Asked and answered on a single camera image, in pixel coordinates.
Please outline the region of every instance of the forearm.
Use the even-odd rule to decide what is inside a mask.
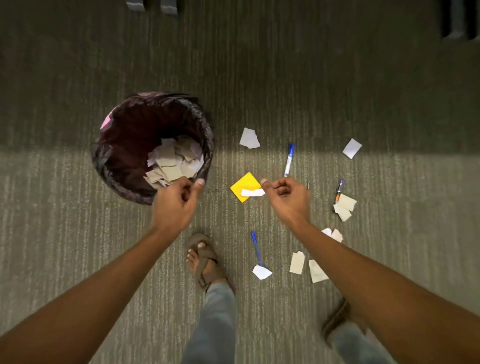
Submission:
[[[291,226],[345,298],[400,361],[480,356],[480,319],[299,222]]]
[[[174,235],[149,232],[117,259],[27,317],[0,338],[0,362],[87,363]]]

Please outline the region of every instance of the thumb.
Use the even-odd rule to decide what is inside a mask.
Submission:
[[[266,178],[260,180],[260,185],[262,185],[262,189],[265,191],[265,194],[268,196],[272,204],[280,198],[275,192],[272,184]]]
[[[187,201],[187,208],[195,211],[197,208],[198,199],[200,194],[204,190],[205,180],[203,178],[199,178],[195,181],[195,183],[190,188],[190,198]]]

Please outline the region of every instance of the hand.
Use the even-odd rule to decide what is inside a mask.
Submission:
[[[273,183],[262,179],[260,184],[273,210],[288,227],[302,219],[310,222],[310,191],[303,184],[293,178],[282,178]]]
[[[153,202],[150,231],[175,235],[173,238],[176,238],[190,224],[204,185],[202,178],[192,183],[181,177],[169,187],[159,188]]]

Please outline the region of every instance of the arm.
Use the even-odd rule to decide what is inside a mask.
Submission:
[[[402,363],[477,363],[480,317],[353,251],[310,224],[310,191],[292,179],[262,188],[272,206]]]
[[[117,259],[0,338],[0,363],[87,363],[162,253],[190,223],[204,181],[159,190],[152,227]]]

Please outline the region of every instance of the yellow sticky note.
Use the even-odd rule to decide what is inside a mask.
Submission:
[[[253,191],[253,190],[258,190],[259,188],[262,188],[262,186],[258,183],[258,181],[255,179],[253,174],[251,174],[250,172],[248,172],[246,175],[244,175],[242,178],[240,178],[230,187],[230,189],[235,194],[235,196],[240,200],[240,202],[245,202],[248,199],[248,197],[241,195],[242,190]]]

